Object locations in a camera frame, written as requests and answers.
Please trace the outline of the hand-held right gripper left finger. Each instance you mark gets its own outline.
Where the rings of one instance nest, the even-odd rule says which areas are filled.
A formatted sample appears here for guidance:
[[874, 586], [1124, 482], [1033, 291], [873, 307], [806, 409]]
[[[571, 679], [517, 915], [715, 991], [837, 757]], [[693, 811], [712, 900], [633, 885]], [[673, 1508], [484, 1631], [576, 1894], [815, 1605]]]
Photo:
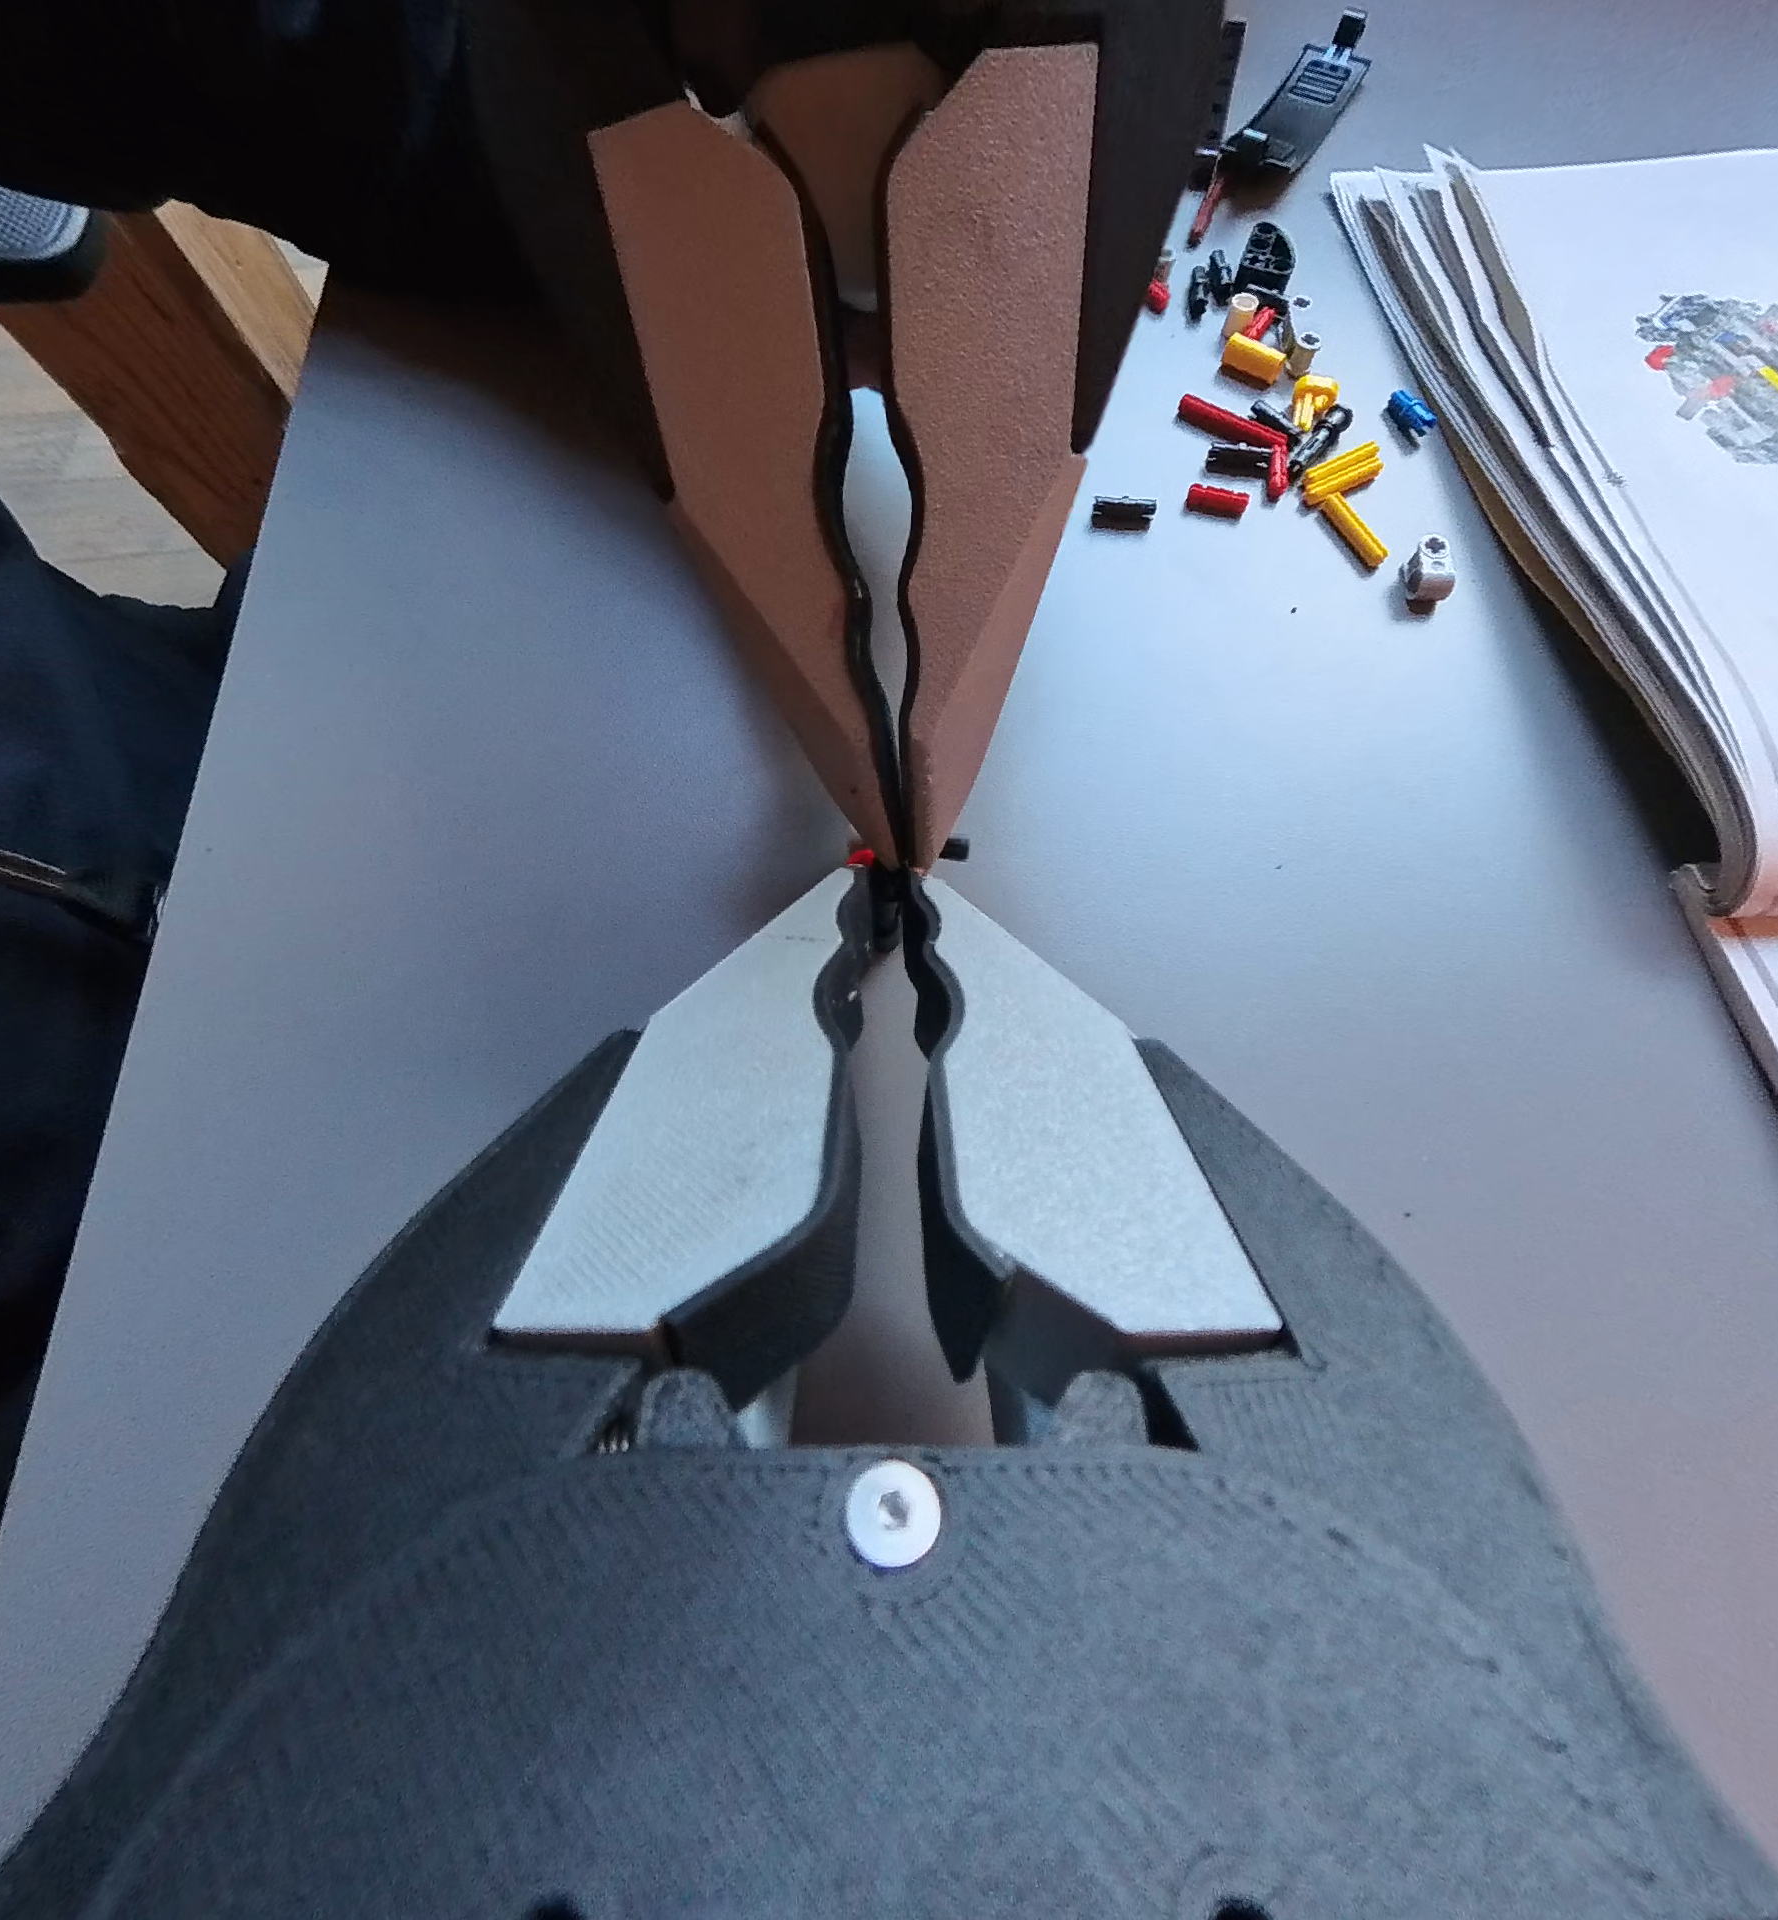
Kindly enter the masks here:
[[497, 1310], [497, 1339], [708, 1374], [756, 1401], [844, 1318], [874, 960], [837, 869], [647, 1022]]

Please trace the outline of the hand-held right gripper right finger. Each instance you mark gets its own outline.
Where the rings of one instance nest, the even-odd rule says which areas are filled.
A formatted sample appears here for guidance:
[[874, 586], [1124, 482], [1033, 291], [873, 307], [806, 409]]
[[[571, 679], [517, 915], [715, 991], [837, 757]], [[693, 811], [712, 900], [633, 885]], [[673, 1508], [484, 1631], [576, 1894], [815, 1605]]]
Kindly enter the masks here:
[[911, 885], [904, 930], [953, 1375], [1067, 1383], [1274, 1344], [1283, 1321], [1124, 1022], [936, 880]]

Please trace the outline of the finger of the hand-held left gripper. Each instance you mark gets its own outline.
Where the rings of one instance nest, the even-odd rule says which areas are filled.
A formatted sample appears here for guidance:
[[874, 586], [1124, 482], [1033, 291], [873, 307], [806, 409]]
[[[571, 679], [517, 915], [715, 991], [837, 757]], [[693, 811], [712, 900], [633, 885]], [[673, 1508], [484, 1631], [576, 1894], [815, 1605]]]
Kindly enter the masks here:
[[951, 837], [994, 739], [1086, 460], [1072, 449], [1099, 50], [998, 47], [910, 133], [882, 236], [910, 863]]
[[847, 654], [850, 581], [817, 499], [830, 378], [798, 196], [763, 148], [689, 101], [593, 132], [591, 152], [671, 519], [828, 793], [893, 863]]

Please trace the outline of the black and red toy brick part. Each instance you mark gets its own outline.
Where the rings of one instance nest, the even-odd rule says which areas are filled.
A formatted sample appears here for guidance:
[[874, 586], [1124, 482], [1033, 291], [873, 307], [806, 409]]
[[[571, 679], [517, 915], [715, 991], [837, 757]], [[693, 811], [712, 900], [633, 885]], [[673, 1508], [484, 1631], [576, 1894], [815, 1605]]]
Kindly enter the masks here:
[[891, 953], [901, 955], [916, 987], [927, 981], [938, 964], [942, 877], [910, 877], [857, 837], [849, 842], [847, 868], [857, 880], [837, 907], [837, 995], [859, 992], [874, 960]]

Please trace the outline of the black toy brick panel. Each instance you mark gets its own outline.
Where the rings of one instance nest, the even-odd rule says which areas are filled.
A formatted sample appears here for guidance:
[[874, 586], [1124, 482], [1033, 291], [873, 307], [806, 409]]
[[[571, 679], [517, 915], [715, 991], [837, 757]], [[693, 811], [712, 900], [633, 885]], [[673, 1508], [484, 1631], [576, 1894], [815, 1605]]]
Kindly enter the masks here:
[[1215, 144], [1228, 178], [1290, 178], [1313, 158], [1371, 73], [1357, 51], [1364, 28], [1367, 13], [1341, 13], [1329, 44], [1306, 44], [1264, 108]]

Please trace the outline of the heap of small toy bricks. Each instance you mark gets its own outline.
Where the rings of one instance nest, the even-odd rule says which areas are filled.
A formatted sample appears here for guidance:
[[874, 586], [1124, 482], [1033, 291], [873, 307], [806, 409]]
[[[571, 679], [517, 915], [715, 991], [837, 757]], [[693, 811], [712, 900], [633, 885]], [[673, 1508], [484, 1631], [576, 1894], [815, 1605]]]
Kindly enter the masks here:
[[1219, 207], [1188, 190], [1158, 257], [1064, 541], [1058, 585], [1126, 631], [1274, 631], [1339, 611], [1443, 627], [1452, 541], [1447, 440], [1326, 198]]

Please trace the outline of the wooden furniture leg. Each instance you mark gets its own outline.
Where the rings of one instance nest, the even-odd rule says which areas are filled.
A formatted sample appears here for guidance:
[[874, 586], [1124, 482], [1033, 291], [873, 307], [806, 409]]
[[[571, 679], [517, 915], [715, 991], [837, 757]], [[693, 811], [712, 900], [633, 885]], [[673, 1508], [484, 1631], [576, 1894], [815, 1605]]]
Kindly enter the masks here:
[[115, 213], [92, 285], [0, 324], [218, 563], [254, 543], [316, 324], [259, 228], [193, 205]]

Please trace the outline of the open instruction booklet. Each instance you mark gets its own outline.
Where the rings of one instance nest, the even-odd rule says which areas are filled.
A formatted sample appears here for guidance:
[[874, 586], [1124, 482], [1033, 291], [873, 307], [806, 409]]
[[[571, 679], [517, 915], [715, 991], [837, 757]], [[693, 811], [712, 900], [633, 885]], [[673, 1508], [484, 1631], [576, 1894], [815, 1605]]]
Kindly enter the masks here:
[[1778, 916], [1778, 150], [1335, 173], [1335, 212], [1509, 549]]

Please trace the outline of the person's dark clothing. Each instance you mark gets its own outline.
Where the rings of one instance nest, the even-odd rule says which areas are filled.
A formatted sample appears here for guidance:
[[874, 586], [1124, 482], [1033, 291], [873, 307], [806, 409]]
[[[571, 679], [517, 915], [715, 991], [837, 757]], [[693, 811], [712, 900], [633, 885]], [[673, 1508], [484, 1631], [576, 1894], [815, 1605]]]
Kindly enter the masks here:
[[0, 1518], [243, 579], [99, 594], [0, 500]]

